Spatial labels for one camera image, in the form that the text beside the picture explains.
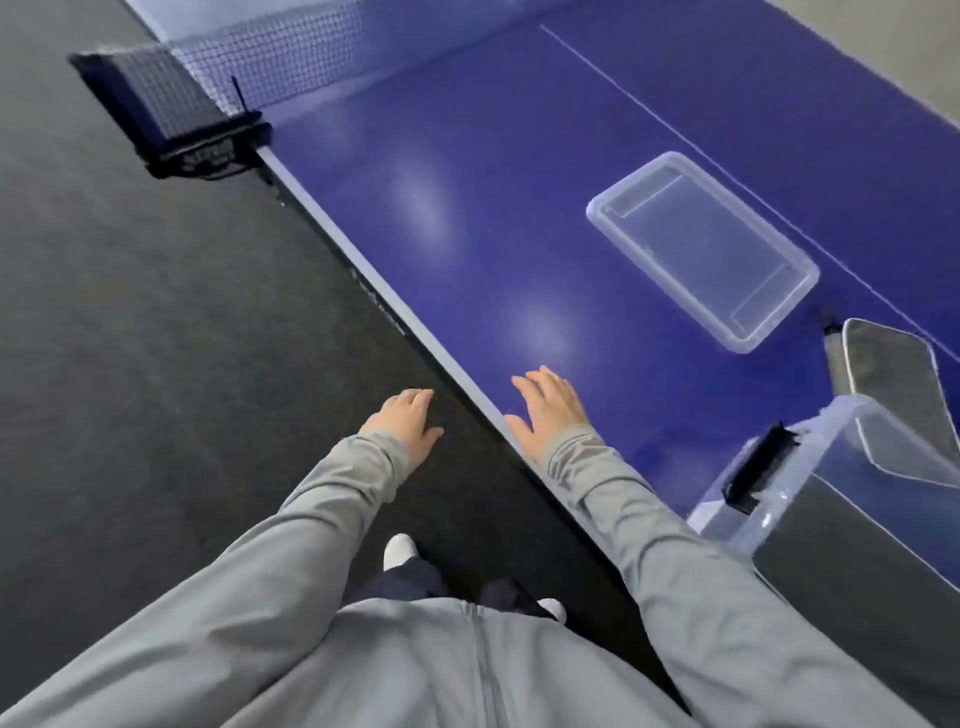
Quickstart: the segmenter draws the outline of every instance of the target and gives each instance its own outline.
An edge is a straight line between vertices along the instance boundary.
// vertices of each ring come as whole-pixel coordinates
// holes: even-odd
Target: foot
[[[553,619],[560,624],[566,624],[566,609],[559,601],[556,599],[541,599],[537,603],[542,609],[549,612],[553,616]]]
[[[393,569],[406,564],[415,556],[420,556],[417,551],[417,545],[414,540],[405,533],[398,533],[387,542],[387,547],[383,549],[383,570]]]

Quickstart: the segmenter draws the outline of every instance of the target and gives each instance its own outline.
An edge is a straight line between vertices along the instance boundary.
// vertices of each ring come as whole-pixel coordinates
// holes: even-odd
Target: clear plastic box
[[[752,560],[799,493],[826,486],[960,588],[960,470],[862,395],[837,397],[789,429],[800,443],[756,494],[754,511],[734,510],[722,494],[748,443],[690,514],[694,530]]]
[[[595,197],[587,218],[733,352],[752,351],[820,277],[803,251],[678,152]]]

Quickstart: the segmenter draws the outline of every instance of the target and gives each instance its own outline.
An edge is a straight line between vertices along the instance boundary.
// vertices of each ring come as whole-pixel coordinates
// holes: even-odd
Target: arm
[[[532,373],[548,401],[550,382]],[[569,384],[557,393],[564,399]],[[536,396],[529,390],[524,398]],[[576,398],[572,388],[568,396]],[[612,546],[650,642],[694,716],[723,728],[926,726],[871,673],[743,565],[701,539],[619,454],[575,400],[549,441],[520,432],[551,478]],[[516,423],[511,428],[517,433]]]
[[[408,410],[418,391],[408,390]],[[395,422],[391,408],[404,403],[388,400],[276,515],[27,695],[0,716],[0,727],[227,721],[326,634],[380,504],[440,436],[438,428],[423,433],[431,394],[420,396],[412,428],[407,410],[401,426]]]

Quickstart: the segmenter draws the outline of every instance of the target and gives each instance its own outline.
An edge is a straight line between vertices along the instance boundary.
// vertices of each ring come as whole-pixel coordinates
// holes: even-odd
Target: table tennis table
[[[161,40],[256,5],[129,4]],[[960,133],[763,0],[574,3],[264,112],[274,179],[504,437],[510,376],[546,364],[682,515],[746,440],[829,403],[828,316],[919,333],[960,398]],[[821,269],[748,354],[585,215],[671,150]]]

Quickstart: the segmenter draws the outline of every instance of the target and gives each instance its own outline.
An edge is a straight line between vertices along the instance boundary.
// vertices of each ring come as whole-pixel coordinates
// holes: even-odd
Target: left hand
[[[405,389],[385,401],[380,411],[371,415],[360,428],[360,434],[383,432],[393,435],[407,448],[410,469],[415,470],[444,434],[442,427],[430,427],[424,431],[426,412],[432,399],[432,389]]]

